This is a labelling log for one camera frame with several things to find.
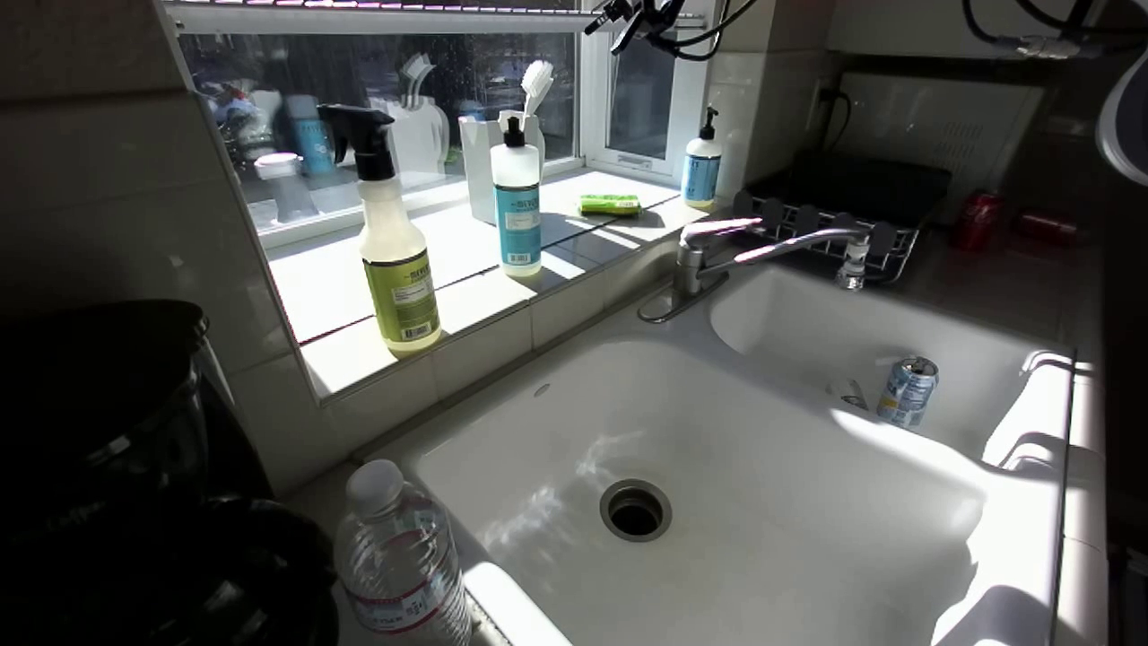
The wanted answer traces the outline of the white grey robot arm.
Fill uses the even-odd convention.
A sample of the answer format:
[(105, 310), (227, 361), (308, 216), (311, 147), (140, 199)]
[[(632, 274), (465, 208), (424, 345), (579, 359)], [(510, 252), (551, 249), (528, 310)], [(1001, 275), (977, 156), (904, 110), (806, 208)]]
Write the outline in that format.
[[(622, 33), (610, 38), (614, 55), (625, 55), (632, 38), (647, 38), (651, 49), (677, 61), (709, 61), (720, 49), (726, 33), (754, 8), (755, 0), (739, 0), (717, 12), (714, 25), (704, 25), (695, 36), (677, 38), (677, 13), (684, 0), (595, 0), (586, 36), (595, 36), (610, 21)], [(1084, 56), (1120, 56), (1127, 67), (1106, 91), (1100, 110), (1094, 118), (1094, 144), (1112, 171), (1135, 185), (1148, 185), (1148, 36), (1139, 28), (1089, 25), (1088, 13), (1094, 0), (1074, 0), (1065, 19), (1047, 13), (1035, 0), (1010, 0), (1025, 19), (1054, 28), (1054, 38), (998, 36), (985, 33), (977, 19), (972, 0), (958, 0), (960, 21), (972, 38), (1019, 55), (1023, 61), (1084, 61)]]

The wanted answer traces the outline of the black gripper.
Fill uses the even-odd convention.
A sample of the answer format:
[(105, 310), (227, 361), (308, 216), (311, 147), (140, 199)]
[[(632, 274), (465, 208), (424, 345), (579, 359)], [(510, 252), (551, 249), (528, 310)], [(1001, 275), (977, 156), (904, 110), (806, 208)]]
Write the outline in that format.
[(643, 36), (650, 46), (666, 49), (681, 8), (684, 0), (598, 0), (586, 33), (595, 36), (614, 25), (614, 55), (622, 55), (636, 36)]

